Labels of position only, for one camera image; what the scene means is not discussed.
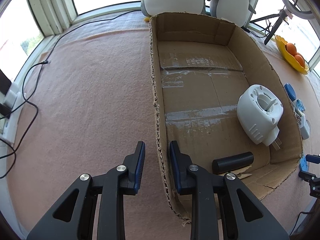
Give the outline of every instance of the silver rivet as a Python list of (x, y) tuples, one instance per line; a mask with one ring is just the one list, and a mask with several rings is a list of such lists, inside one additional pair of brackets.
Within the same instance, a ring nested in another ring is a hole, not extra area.
[(227, 179), (234, 180), (235, 178), (236, 178), (236, 176), (233, 173), (227, 174)]
[(90, 176), (89, 176), (89, 174), (82, 174), (81, 176), (80, 176), (80, 179), (81, 180), (87, 180), (87, 179), (89, 179), (90, 178)]
[(124, 166), (124, 165), (119, 165), (119, 166), (117, 167), (117, 171), (125, 171), (126, 168), (127, 168), (127, 167)]
[(189, 166), (189, 169), (190, 169), (191, 171), (197, 171), (197, 170), (199, 170), (199, 167), (198, 167), (197, 165), (195, 165), (195, 164), (191, 164), (191, 165)]

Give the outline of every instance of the yellow leaf-shaped plate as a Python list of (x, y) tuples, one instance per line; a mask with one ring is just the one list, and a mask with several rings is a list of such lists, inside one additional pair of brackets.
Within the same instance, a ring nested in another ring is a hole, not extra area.
[(282, 57), (286, 60), (286, 62), (288, 62), (290, 64), (291, 67), (293, 67), (296, 71), (299, 71), (300, 73), (307, 75), (309, 68), (306, 64), (306, 66), (303, 68), (298, 61), (296, 61), (296, 59), (294, 58), (294, 56), (292, 56), (289, 52), (287, 52), (287, 50), (285, 49), (285, 45), (288, 42), (282, 38), (279, 35), (276, 35), (276, 44), (277, 47), (282, 55)]

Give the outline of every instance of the black tube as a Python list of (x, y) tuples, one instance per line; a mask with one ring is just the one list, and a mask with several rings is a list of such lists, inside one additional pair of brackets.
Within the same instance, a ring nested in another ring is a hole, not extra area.
[(213, 174), (235, 171), (253, 163), (252, 152), (241, 153), (212, 161)]

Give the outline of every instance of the torn cardboard edge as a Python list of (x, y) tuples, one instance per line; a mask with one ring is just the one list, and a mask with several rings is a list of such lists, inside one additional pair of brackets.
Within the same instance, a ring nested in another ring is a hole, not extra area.
[[(161, 18), (160, 19), (160, 27), (159, 29), (155, 28), (156, 26), (156, 22), (157, 22), (157, 17)], [(153, 93), (154, 93), (154, 97), (155, 97), (155, 101), (154, 101), (154, 107), (155, 107), (155, 111), (156, 111), (156, 115), (155, 115), (155, 123), (156, 123), (156, 141), (157, 141), (157, 150), (158, 150), (158, 159), (159, 159), (159, 166), (162, 172), (162, 176), (163, 176), (163, 184), (164, 184), (164, 190), (165, 190), (165, 194), (167, 197), (167, 201), (169, 204), (169, 207), (171, 208), (171, 210), (180, 218), (184, 221), (184, 223), (189, 223), (190, 222), (190, 214), (185, 210), (185, 208), (183, 207), (183, 205), (181, 203), (179, 203), (176, 199), (177, 199), (177, 194), (174, 190), (174, 186), (173, 185), (173, 181), (172, 178), (170, 177), (170, 165), (169, 165), (169, 160), (167, 159), (166, 156), (166, 152), (168, 151), (168, 147), (167, 147), (167, 136), (164, 136), (161, 134), (161, 130), (162, 131), (166, 131), (166, 125), (164, 124), (164, 122), (161, 122), (160, 120), (164, 119), (164, 100), (163, 100), (163, 95), (162, 95), (162, 82), (161, 82), (161, 74), (160, 74), (160, 67), (157, 67), (155, 69), (155, 62), (159, 63), (159, 53), (158, 53), (158, 48), (157, 48), (157, 35), (159, 34), (159, 32), (161, 32), (161, 29), (164, 29), (166, 27), (168, 27), (169, 29), (174, 29), (174, 28), (179, 28), (180, 26), (183, 26), (183, 24), (181, 24), (181, 21), (185, 21), (186, 17), (193, 17), (193, 21), (191, 20), (190, 22), (192, 22), (194, 25), (196, 25), (196, 22), (199, 22), (199, 20), (201, 20), (201, 23), (205, 22), (204, 25), (205, 26), (205, 30), (209, 30), (209, 29), (214, 29), (214, 28), (219, 28), (220, 24), (219, 23), (224, 23), (224, 21), (212, 18), (212, 17), (208, 17), (208, 16), (200, 16), (200, 15), (191, 15), (191, 14), (184, 14), (184, 13), (164, 13), (164, 14), (160, 14), (158, 16), (152, 17), (151, 21), (149, 22), (149, 28), (150, 28), (150, 36), (151, 36), (151, 43), (150, 43), (150, 50), (151, 50), (151, 68), (152, 68), (152, 74), (151, 74), (151, 78), (152, 78), (152, 88), (153, 88)], [(283, 88), (283, 85), (279, 79), (279, 76), (275, 73), (275, 71), (273, 70), (273, 67), (270, 65), (269, 61), (266, 59), (265, 55), (262, 53), (262, 51), (256, 46), (256, 44), (254, 43), (254, 41), (247, 36), (247, 38), (245, 36), (243, 36), (243, 32), (242, 30), (240, 30), (238, 27), (236, 27), (235, 25), (232, 26), (232, 28), (230, 28), (229, 26), (227, 27), (227, 29), (233, 29), (232, 33), (230, 35), (227, 35), (229, 37), (227, 37), (227, 41), (225, 38), (223, 37), (218, 37), (218, 39), (216, 39), (216, 37), (213, 38), (213, 34), (212, 33), (207, 33), (207, 34), (203, 34), (197, 32), (197, 30), (194, 30), (193, 28), (190, 28), (190, 32), (188, 32), (187, 29), (188, 26), (183, 26), (182, 28), (184, 30), (182, 30), (182, 32), (187, 32), (188, 34), (191, 33), (191, 35), (189, 37), (183, 37), (181, 38), (181, 36), (179, 36), (179, 32), (175, 31), (175, 30), (169, 30), (165, 33), (165, 35), (161, 36), (161, 41), (192, 41), (192, 42), (204, 42), (204, 43), (212, 43), (212, 42), (216, 42), (219, 45), (223, 45), (223, 46), (228, 46), (231, 43), (231, 46), (235, 46), (235, 41), (231, 42), (232, 38), (234, 38), (234, 36), (241, 36), (243, 40), (239, 38), (235, 38), (236, 41), (238, 42), (238, 46), (241, 47), (241, 49), (239, 49), (237, 55), (233, 52), (233, 54), (236, 56), (237, 60), (239, 60), (239, 58), (241, 57), (245, 57), (246, 55), (248, 55), (248, 51), (245, 51), (245, 53), (243, 53), (244, 55), (241, 55), (241, 50), (245, 50), (246, 46), (243, 43), (249, 43), (251, 47), (250, 49), (252, 50), (251, 53), (257, 55), (258, 59), (255, 59), (254, 62), (251, 62), (252, 65), (254, 66), (260, 66), (260, 69), (262, 74), (260, 74), (260, 76), (258, 75), (258, 78), (254, 77), (255, 75), (255, 71), (256, 70), (252, 70), (252, 73), (249, 73), (249, 77), (247, 77), (247, 73), (244, 71), (246, 78), (249, 80), (252, 80), (252, 76), (253, 79), (255, 80), (255, 83), (259, 83), (262, 84), (268, 88), (270, 88), (271, 90), (273, 90), (273, 82), (279, 82), (279, 84), (282, 86), (282, 90), (279, 90), (279, 85), (275, 85), (275, 88), (277, 90), (277, 93), (275, 93), (278, 98), (281, 100), (281, 102), (284, 103), (284, 105), (286, 106), (286, 111), (283, 115), (283, 119), (280, 120), (279, 125), (281, 126), (281, 121), (284, 123), (285, 121), (287, 122), (295, 122), (295, 126), (297, 131), (294, 129), (294, 136), (292, 139), (297, 140), (296, 143), (293, 143), (296, 145), (296, 147), (294, 148), (295, 152), (298, 152), (297, 156), (296, 154), (294, 156), (291, 156), (293, 159), (292, 161), (290, 161), (288, 159), (288, 155), (291, 155), (290, 151), (292, 151), (292, 149), (288, 149), (290, 147), (290, 145), (288, 146), (287, 141), (284, 143), (284, 150), (283, 150), (283, 155), (282, 156), (277, 156), (277, 154), (279, 153), (275, 153), (272, 152), (272, 150), (270, 150), (270, 156), (273, 155), (273, 161), (271, 161), (271, 164), (268, 164), (266, 167), (268, 168), (272, 168), (274, 167), (274, 163), (276, 163), (276, 166), (280, 165), (282, 162), (289, 162), (287, 165), (287, 171), (285, 172), (285, 174), (283, 174), (283, 176), (279, 177), (279, 181), (277, 181), (275, 184), (268, 184), (268, 183), (263, 183), (263, 180), (260, 181), (259, 183), (253, 183), (253, 182), (247, 182), (246, 184), (248, 184), (248, 186), (250, 187), (266, 187), (268, 188), (268, 191), (264, 191), (265, 193), (263, 193), (263, 195), (261, 196), (257, 196), (260, 200), (265, 198), (267, 195), (269, 195), (271, 192), (273, 192), (277, 187), (279, 187), (279, 185), (281, 185), (283, 183), (283, 181), (285, 181), (297, 168), (298, 163), (299, 163), (299, 156), (302, 154), (302, 142), (301, 142), (301, 136), (300, 136), (300, 131), (296, 122), (296, 118), (294, 117), (293, 111), (288, 111), (288, 104), (289, 104), (289, 99), (287, 98), (287, 94), (285, 93), (285, 90)], [(266, 75), (267, 77), (271, 78), (273, 81), (270, 80), (265, 80), (265, 78), (261, 79), (262, 76)], [(160, 93), (157, 92), (157, 84), (160, 84)], [(250, 180), (250, 178), (252, 179), (252, 176), (244, 178), (243, 181), (245, 181), (246, 179)]]

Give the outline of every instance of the cardboard box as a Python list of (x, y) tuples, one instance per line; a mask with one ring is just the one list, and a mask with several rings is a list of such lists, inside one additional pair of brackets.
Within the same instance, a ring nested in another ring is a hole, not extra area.
[[(205, 15), (159, 14), (151, 18), (150, 35), (157, 153), (172, 211), (189, 222), (192, 196), (176, 193), (172, 140), (209, 172), (213, 159), (251, 151), (252, 175), (242, 181), (260, 200), (270, 194), (297, 168), (302, 141), (287, 93), (262, 51), (238, 26)], [(278, 151), (254, 144), (238, 121), (239, 97), (253, 84), (283, 104)]]

